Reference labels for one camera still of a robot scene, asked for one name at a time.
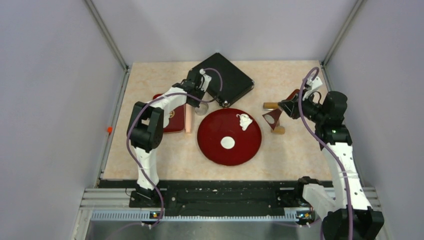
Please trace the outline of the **clear glass cup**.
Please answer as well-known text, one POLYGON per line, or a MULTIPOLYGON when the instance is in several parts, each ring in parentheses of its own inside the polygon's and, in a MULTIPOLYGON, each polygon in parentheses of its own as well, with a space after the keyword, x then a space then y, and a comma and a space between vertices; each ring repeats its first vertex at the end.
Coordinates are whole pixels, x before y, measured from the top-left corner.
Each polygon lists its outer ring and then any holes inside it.
POLYGON ((209 104, 205 102, 200 102, 199 106, 194 108, 194 112, 198 116, 204 116, 209 110, 209 104))

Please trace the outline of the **wooden double-ended roller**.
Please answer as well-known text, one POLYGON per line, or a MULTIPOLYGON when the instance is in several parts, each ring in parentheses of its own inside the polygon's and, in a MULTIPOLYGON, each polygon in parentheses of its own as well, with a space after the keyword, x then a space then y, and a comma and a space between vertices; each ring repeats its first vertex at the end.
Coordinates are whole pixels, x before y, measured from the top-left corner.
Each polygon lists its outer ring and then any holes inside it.
POLYGON ((271 130, 270 132, 277 135, 284 135, 286 129, 280 123, 280 117, 282 115, 282 110, 280 109, 277 102, 264 102, 263 109, 269 110, 269 112, 262 115, 264 120, 268 123, 271 130))

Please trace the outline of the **round red tray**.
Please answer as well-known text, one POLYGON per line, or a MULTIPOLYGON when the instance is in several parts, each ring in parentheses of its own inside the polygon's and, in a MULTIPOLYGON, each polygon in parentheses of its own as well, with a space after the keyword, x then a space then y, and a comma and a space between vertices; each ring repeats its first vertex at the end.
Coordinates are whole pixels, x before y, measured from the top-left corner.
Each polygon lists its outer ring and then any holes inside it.
POLYGON ((262 144, 262 131, 257 121, 242 131, 236 114, 248 114, 235 108, 223 108, 208 114, 197 130, 197 144, 203 155, 210 161, 223 166, 238 166, 250 161, 262 144), (235 146, 225 149, 221 146, 223 137, 232 137, 235 146))

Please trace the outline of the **metal scraper wooden handle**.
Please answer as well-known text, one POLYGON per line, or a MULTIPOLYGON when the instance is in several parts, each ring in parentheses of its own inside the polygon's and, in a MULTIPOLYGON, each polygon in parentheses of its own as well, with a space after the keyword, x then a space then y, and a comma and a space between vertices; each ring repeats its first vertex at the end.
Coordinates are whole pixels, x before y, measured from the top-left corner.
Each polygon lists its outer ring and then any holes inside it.
POLYGON ((295 89, 286 99, 279 102, 263 103, 263 109, 270 111, 263 114, 262 117, 269 124, 273 132, 282 127, 280 125, 280 117, 282 113, 285 113, 292 119, 297 119, 300 116, 298 107, 299 91, 299 89, 295 89))

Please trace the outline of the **white dough ball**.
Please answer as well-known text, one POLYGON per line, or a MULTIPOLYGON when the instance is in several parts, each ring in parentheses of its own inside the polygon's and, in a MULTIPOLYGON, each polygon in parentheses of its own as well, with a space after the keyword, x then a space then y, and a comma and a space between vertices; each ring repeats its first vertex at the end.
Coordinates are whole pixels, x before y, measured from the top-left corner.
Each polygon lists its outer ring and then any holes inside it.
POLYGON ((239 126, 242 131, 246 131, 253 123, 253 119, 247 113, 236 114, 236 117, 239 118, 239 126))

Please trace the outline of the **round cut dumpling wrapper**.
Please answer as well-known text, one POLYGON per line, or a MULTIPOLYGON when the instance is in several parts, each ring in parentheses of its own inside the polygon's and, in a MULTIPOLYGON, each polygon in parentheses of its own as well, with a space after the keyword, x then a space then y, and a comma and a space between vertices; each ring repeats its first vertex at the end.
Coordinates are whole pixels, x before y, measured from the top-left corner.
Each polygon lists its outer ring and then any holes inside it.
POLYGON ((231 136, 225 136, 221 139, 220 144, 224 149, 230 150, 235 146, 236 141, 231 136))

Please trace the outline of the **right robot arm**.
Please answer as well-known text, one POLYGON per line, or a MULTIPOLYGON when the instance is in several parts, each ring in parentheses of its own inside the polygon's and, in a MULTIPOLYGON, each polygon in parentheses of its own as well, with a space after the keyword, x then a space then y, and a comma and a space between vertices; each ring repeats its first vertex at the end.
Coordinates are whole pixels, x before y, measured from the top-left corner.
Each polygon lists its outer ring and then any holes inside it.
POLYGON ((299 206, 310 204, 321 218, 326 240, 374 240, 382 229, 383 213, 367 199, 353 157, 353 141, 344 125, 347 96, 338 91, 326 94, 323 103, 304 98, 296 89, 278 106, 292 119, 310 120, 307 130, 318 141, 331 173, 334 197, 316 179, 304 177, 303 186, 293 192, 299 206))

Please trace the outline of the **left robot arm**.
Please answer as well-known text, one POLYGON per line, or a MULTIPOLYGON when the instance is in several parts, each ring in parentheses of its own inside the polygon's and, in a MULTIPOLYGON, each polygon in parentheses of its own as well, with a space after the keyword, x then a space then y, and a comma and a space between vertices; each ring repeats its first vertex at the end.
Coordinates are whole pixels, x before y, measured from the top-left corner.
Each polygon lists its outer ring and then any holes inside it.
POLYGON ((200 106, 212 78, 205 68, 190 70, 187 77, 165 93, 134 104, 126 133, 126 147, 138 167, 135 192, 149 207, 160 202, 157 148, 162 142, 170 113, 178 107, 200 106))

